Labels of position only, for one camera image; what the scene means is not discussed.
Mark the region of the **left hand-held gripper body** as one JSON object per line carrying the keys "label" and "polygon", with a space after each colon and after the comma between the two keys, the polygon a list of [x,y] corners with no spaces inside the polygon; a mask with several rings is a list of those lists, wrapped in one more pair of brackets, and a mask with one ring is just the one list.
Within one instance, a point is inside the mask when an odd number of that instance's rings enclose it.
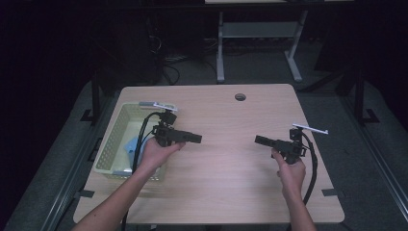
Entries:
{"label": "left hand-held gripper body", "polygon": [[139,133],[139,144],[142,142],[147,123],[152,116],[159,117],[159,122],[153,127],[152,134],[160,146],[166,147],[173,142],[185,142],[184,135],[186,132],[175,130],[172,127],[177,118],[174,112],[177,112],[178,109],[175,106],[158,102],[140,102],[139,105],[147,108],[155,108],[155,111],[143,120]]}

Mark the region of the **person's left hand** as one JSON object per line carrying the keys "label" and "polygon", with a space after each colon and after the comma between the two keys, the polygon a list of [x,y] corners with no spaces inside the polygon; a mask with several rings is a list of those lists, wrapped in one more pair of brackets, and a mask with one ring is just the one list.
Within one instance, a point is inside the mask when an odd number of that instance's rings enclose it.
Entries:
{"label": "person's left hand", "polygon": [[144,172],[152,175],[156,169],[162,166],[171,154],[181,150],[186,144],[184,142],[176,142],[167,147],[160,146],[157,141],[149,139],[143,149],[142,158],[137,172]]}

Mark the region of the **metal floor rail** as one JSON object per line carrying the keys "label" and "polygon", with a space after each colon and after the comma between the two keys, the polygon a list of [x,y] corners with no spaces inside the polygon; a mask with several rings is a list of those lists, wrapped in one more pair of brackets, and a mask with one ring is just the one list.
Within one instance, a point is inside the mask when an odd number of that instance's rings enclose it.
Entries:
{"label": "metal floor rail", "polygon": [[101,115],[95,122],[82,118],[88,108],[75,107],[75,115],[58,135],[39,174],[49,203],[42,201],[45,212],[38,231],[55,231],[75,194],[85,186],[116,101],[116,97],[103,97]]}
{"label": "metal floor rail", "polygon": [[340,101],[352,120],[353,126],[369,150],[373,163],[383,178],[383,182],[389,190],[398,210],[408,223],[408,193],[398,182],[395,174],[386,162],[384,153],[381,151],[379,144],[373,139],[367,127],[368,124],[379,124],[379,118],[372,109],[364,109],[360,115],[355,113],[354,104],[347,97],[341,97]]}

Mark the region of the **person's right hand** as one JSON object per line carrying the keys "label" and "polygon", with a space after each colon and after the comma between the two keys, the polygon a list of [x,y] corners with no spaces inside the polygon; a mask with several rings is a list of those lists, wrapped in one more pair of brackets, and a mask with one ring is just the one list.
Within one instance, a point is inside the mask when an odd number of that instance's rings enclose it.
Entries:
{"label": "person's right hand", "polygon": [[294,164],[289,165],[274,148],[271,149],[271,156],[279,167],[277,175],[282,182],[284,197],[290,200],[301,200],[301,190],[306,174],[306,167],[303,162],[298,159]]}

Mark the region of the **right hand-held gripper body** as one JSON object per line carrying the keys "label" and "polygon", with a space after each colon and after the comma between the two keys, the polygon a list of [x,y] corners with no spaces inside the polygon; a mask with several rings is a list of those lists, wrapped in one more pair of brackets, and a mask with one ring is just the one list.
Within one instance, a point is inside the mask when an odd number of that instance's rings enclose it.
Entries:
{"label": "right hand-held gripper body", "polygon": [[327,130],[320,130],[294,123],[293,128],[290,130],[290,139],[288,141],[276,140],[272,145],[272,147],[282,155],[284,161],[289,165],[293,165],[299,158],[304,157],[306,150],[309,150],[311,153],[312,163],[314,165],[318,163],[314,145],[304,133],[305,130],[323,135],[329,134]]}

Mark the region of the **white metal table frame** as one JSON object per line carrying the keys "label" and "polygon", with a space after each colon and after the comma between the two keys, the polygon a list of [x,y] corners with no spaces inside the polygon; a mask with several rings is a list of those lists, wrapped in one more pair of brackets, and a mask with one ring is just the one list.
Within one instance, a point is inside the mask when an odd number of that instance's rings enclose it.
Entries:
{"label": "white metal table frame", "polygon": [[294,59],[308,12],[303,11],[297,21],[288,22],[225,22],[223,13],[218,15],[217,28],[217,82],[225,81],[223,42],[225,39],[292,39],[290,49],[284,52],[285,59],[296,82],[302,81]]}

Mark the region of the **pale green plastic basket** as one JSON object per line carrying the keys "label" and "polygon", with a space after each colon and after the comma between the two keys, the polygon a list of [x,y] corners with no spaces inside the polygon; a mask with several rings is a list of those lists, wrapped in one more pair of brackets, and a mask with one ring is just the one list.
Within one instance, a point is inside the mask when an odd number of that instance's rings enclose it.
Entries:
{"label": "pale green plastic basket", "polygon": [[107,131],[99,150],[93,170],[111,179],[126,179],[132,174],[133,163],[124,150],[126,142],[139,138],[143,120],[155,111],[139,105],[140,102],[124,103],[114,116],[113,126]]}

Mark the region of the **black metal stand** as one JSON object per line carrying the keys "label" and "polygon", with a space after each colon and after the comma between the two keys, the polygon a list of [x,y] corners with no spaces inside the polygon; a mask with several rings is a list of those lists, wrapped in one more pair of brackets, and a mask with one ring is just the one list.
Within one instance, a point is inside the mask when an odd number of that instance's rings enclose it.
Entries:
{"label": "black metal stand", "polygon": [[91,86],[91,108],[86,109],[81,117],[82,121],[88,121],[95,125],[100,117],[100,96],[97,73],[94,73],[90,81]]}
{"label": "black metal stand", "polygon": [[378,123],[379,119],[372,109],[364,108],[365,78],[364,69],[360,64],[355,67],[355,90],[353,114],[361,126],[367,123]]}

